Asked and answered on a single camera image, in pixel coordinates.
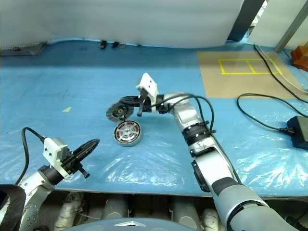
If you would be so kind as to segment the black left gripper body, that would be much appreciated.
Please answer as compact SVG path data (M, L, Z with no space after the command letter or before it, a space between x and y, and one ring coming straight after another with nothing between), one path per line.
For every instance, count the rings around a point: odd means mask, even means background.
M77 161L75 157L70 155L65 160L62 161L61 167L69 174L75 174L80 171L84 178L88 178L90 174L83 168L81 162Z

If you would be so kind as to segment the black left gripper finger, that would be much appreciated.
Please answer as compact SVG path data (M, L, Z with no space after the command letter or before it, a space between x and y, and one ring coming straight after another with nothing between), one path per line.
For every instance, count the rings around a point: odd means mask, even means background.
M74 157L87 157L99 144L100 139L92 139L78 148L76 148L72 154Z
M88 155L90 155L98 144L83 144L74 150L75 159L81 162Z

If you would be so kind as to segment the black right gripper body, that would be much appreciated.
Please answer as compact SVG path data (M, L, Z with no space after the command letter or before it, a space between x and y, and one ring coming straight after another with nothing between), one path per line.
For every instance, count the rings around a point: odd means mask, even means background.
M137 116L142 116L142 113L151 113L152 112L152 102L150 99L150 94L145 90L141 89L139 94L139 109Z

